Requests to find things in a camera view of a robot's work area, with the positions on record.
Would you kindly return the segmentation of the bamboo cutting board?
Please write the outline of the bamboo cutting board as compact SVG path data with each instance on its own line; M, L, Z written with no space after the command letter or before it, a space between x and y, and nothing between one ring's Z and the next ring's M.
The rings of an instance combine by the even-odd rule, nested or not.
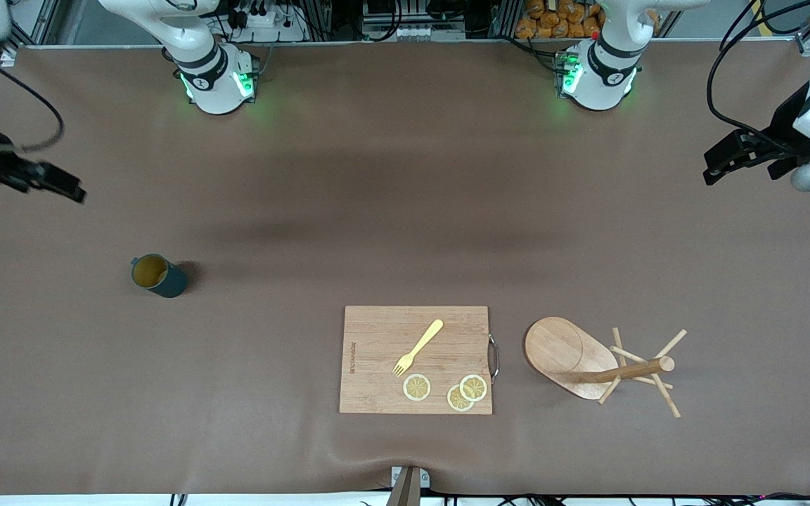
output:
M396 362L418 342L436 319L444 327L414 358L401 377ZM382 415L491 415L489 362L491 330L485 306L348 306L345 310L340 376L340 411ZM410 401L403 381L422 374L432 385L430 396ZM466 375L481 375L489 391L469 411L457 413L446 401L448 390Z

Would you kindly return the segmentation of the white power strip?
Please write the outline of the white power strip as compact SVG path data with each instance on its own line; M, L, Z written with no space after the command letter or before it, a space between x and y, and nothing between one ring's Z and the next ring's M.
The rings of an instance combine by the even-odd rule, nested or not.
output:
M382 39L392 29L386 25L364 25L362 32L370 39ZM423 25L402 25L385 41L401 42L457 42L467 39L460 23L423 23Z
M309 27L296 6L272 4L266 15L248 14L247 24L234 29L229 41L234 43L293 43L311 41Z

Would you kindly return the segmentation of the wooden mug tree rack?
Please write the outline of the wooden mug tree rack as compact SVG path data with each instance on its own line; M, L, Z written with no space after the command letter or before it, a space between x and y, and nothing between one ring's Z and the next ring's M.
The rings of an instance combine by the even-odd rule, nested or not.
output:
M639 382L656 388L671 416L679 419L682 415L671 394L673 386L663 377L675 371L671 352L688 331L679 330L649 358L627 349L619 327L611 333L612 343L606 344L571 320L546 317L529 328L523 349L531 368L579 399L603 406L621 384Z

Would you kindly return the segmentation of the teal cup yellow inside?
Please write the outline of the teal cup yellow inside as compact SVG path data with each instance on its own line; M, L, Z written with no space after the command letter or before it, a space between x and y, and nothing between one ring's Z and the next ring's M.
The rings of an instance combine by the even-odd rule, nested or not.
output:
M188 276L180 266L154 253L131 260L131 279L139 288L164 298L180 296L188 286Z

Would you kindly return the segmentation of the pile of bread rolls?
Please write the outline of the pile of bread rolls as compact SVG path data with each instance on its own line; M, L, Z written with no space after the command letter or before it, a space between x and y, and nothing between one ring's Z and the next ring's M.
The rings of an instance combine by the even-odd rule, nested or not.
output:
M605 24L595 0L524 0L516 39L594 39Z

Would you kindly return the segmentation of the yellow plastic fork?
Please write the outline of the yellow plastic fork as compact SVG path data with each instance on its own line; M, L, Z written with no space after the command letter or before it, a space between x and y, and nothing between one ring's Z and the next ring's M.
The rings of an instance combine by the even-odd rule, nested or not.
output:
M434 337L437 336L438 333L443 329L444 321L441 319L433 320L425 329L424 333L420 337L417 343L412 346L412 349L409 350L408 353L405 353L395 364L392 374L395 377L401 377L406 371L409 370L411 365L414 362L414 358L421 352L428 343L431 342Z

